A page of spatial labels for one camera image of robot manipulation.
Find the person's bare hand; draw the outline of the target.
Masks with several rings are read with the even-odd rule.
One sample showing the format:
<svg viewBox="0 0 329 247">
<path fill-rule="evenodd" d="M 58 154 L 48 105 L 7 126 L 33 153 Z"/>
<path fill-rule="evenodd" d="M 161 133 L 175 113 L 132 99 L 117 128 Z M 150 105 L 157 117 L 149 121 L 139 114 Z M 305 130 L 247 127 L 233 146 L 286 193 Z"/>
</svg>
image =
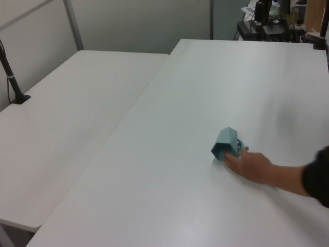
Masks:
<svg viewBox="0 0 329 247">
<path fill-rule="evenodd" d="M 267 183 L 266 173 L 272 167 L 271 161 L 265 155 L 259 152 L 249 152 L 249 147 L 244 147 L 239 157 L 225 152 L 224 163 L 231 171 L 259 184 Z"/>
</svg>

